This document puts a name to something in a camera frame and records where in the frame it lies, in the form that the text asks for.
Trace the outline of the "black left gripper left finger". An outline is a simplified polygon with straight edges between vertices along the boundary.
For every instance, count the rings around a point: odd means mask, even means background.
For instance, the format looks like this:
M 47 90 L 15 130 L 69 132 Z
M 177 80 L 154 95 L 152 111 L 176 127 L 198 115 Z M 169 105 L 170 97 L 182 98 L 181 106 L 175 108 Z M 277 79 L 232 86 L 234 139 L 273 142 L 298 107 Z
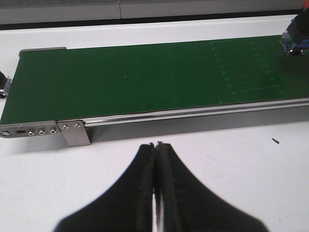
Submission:
M 141 145 L 131 164 L 100 197 L 62 219 L 56 232 L 150 232 L 154 145 Z

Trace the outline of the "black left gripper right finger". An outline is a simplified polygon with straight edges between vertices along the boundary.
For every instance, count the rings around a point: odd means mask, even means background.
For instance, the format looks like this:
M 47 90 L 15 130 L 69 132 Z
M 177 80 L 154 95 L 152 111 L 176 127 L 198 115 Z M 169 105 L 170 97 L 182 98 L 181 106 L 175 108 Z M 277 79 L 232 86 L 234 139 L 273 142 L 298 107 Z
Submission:
M 266 232 L 258 219 L 204 186 L 170 144 L 156 148 L 155 199 L 161 232 Z

